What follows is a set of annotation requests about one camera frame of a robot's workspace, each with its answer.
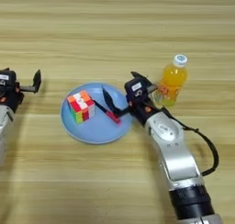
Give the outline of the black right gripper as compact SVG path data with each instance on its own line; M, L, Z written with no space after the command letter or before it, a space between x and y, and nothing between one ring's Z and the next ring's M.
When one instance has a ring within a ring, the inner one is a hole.
M131 72L131 74L133 77L139 77L146 84L148 92L154 92L158 89L158 86L156 84L153 84L147 77L141 75L140 73ZM128 106L123 109L118 108L114 104L111 94L105 88L102 88L102 91L107 106L117 118L121 118L127 114L131 114L135 119L139 121L142 126L144 126L150 117L161 112L161 110L153 104L149 97L145 99L129 100Z

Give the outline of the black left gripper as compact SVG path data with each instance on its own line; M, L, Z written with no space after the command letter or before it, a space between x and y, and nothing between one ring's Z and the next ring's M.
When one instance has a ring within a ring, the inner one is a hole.
M10 71L10 68L5 68L3 72ZM33 77L33 84L28 86L21 86L22 92L29 92L36 94L41 85L41 72L37 70ZM0 106L8 106L14 113L17 112L18 107L21 105L24 94L18 88L12 91L0 92Z

